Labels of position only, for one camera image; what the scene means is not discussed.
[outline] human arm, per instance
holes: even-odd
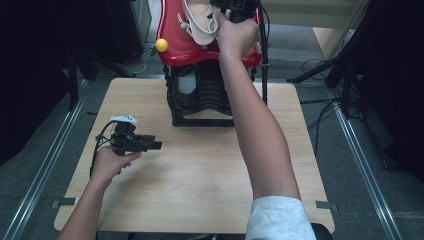
[[[100,148],[91,178],[71,217],[60,232],[59,240],[95,239],[107,187],[123,167],[131,166],[131,162],[140,156],[141,153],[118,156],[111,146]]]
[[[253,198],[300,199],[284,133],[241,61],[257,42],[258,25],[251,19],[233,24],[221,13],[217,13],[217,20],[221,72]]]

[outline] white cloth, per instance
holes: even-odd
[[[247,240],[316,239],[303,203],[295,198],[269,196],[252,203]]]

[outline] person's left arm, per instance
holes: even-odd
[[[118,156],[110,146],[101,148],[84,193],[57,239],[95,239],[107,187],[123,167],[131,166],[131,161],[140,156],[141,153]]]

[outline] red tray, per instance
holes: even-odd
[[[180,27],[178,13],[185,22],[188,22],[182,4],[182,0],[162,0],[162,15],[156,35],[156,39],[163,38],[168,42],[168,49],[159,52],[162,63],[169,66],[183,66],[206,59],[218,60],[219,47],[216,40],[209,44],[207,49],[203,49]],[[261,59],[262,54],[257,54],[252,48],[243,58],[243,63],[246,67],[255,67],[259,65]]]

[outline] floor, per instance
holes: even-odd
[[[148,42],[155,40],[155,29],[159,20],[160,1],[149,0],[152,24]],[[270,33],[270,69],[269,80],[285,82],[284,79],[296,77],[323,60],[313,31],[308,27],[276,26]],[[162,78],[163,72],[159,58],[146,54],[131,65],[126,66],[140,78]],[[57,209],[51,203],[63,197],[80,154],[87,141],[91,125],[101,106],[110,81],[117,75],[97,66],[99,75],[96,81],[84,81],[79,76],[83,102],[77,112],[66,111],[69,103],[65,97],[54,109],[46,121],[39,127],[33,138],[15,158],[0,166],[0,236],[4,236],[11,225],[18,207],[28,189],[34,187],[33,180],[45,162],[52,161],[52,168],[45,178],[45,185],[39,186],[39,195],[30,204],[28,218],[20,222],[20,230],[15,237],[7,239],[55,239],[57,231],[53,222]],[[338,94],[329,91],[322,80],[307,80],[297,84],[301,101],[328,99]],[[307,125],[313,123],[326,103],[302,104]],[[71,128],[65,131],[66,139],[61,151],[56,155],[49,153],[55,143],[55,137],[64,121],[70,121]],[[424,184],[407,172],[389,172],[381,161],[366,125],[360,120],[349,120],[354,129],[360,153],[365,156],[365,165],[371,171],[371,182],[377,184],[377,190],[370,179],[364,178],[364,166],[358,157],[358,151],[352,151],[355,143],[346,138],[343,118],[335,112],[320,124],[318,152],[316,155],[327,197],[332,207],[336,230],[333,238],[338,239],[422,239],[424,236]],[[316,128],[310,131],[311,142],[316,144]],[[400,234],[390,235],[380,212],[380,205],[374,201],[375,195],[383,197],[395,225],[391,226]],[[100,239],[126,239],[126,233],[102,232]],[[137,234],[136,239],[173,239],[172,235]]]

